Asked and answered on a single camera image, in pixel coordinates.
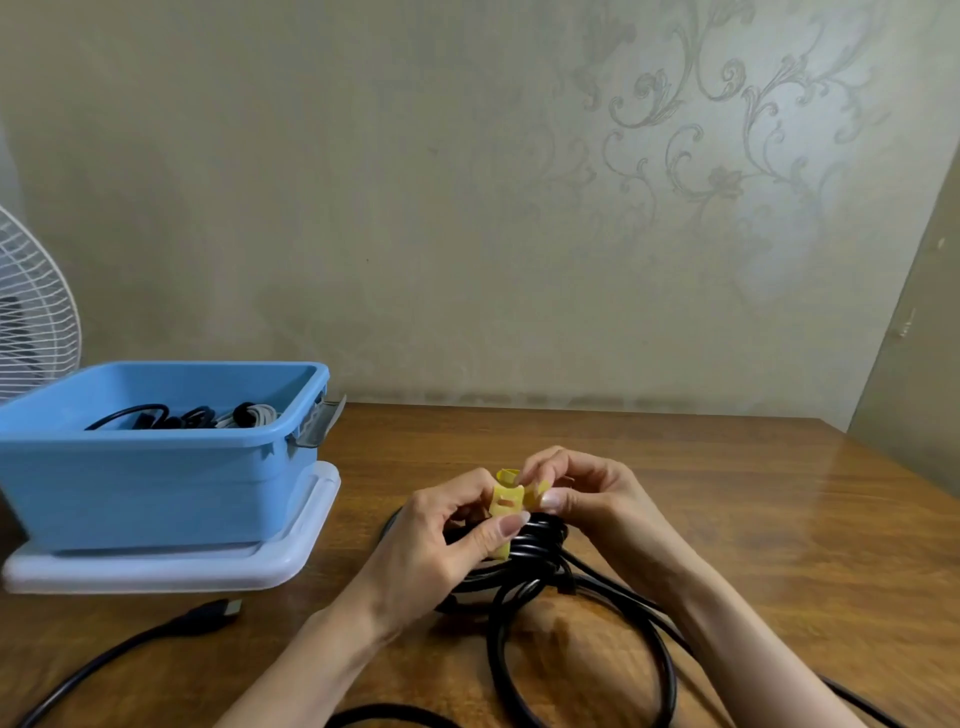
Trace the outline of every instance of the black cable coil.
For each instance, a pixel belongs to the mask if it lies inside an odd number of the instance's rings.
[[[398,513],[399,511],[394,513],[380,531],[381,539],[393,526]],[[467,525],[449,529],[444,533],[446,541],[452,544],[462,539],[472,528],[472,525]],[[670,637],[694,659],[696,656],[673,623],[665,618],[661,607],[591,569],[565,550],[566,533],[566,524],[556,516],[532,514],[530,521],[511,542],[510,559],[471,571],[453,590],[453,594],[437,607],[437,611],[444,614],[482,612],[489,615],[487,659],[490,662],[497,696],[517,728],[546,728],[546,724],[533,714],[520,696],[507,670],[504,645],[510,633],[510,624],[516,613],[547,587],[554,587],[561,594],[579,593],[597,597],[602,603],[619,612],[640,633],[653,652],[660,673],[660,709],[652,728],[666,728],[677,709],[677,674],[660,632]],[[463,604],[455,596],[492,589],[497,591],[493,601],[489,603]],[[822,675],[820,679],[839,697],[881,725],[887,728],[906,728],[855,692]],[[343,728],[374,718],[400,720],[427,728],[459,728],[449,718],[423,708],[395,703],[376,703],[342,711],[330,718],[326,728]]]

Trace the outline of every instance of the white cable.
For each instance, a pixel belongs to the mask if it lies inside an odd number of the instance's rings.
[[[254,427],[261,427],[276,422],[276,410],[269,404],[251,404],[247,407],[247,411],[252,412],[256,418],[253,422]],[[230,410],[222,417],[218,417],[216,426],[218,429],[222,427],[237,427],[237,423],[233,421],[233,410]]]

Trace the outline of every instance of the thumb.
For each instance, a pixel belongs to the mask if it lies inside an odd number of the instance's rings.
[[[581,528],[598,522],[606,504],[602,494],[572,488],[551,488],[540,496],[540,510]]]
[[[528,521],[530,513],[527,511],[486,519],[460,541],[450,545],[453,569],[463,578],[498,547],[514,538]]]

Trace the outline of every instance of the fingernail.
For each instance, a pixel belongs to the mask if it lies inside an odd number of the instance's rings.
[[[500,519],[500,534],[504,537],[515,536],[528,521],[530,521],[529,511],[520,511],[504,516]]]
[[[547,513],[556,513],[560,510],[560,494],[553,488],[540,496],[540,510]]]

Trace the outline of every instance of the white fan grille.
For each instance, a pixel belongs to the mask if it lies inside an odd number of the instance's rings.
[[[80,365],[80,319],[60,269],[0,207],[0,401]]]

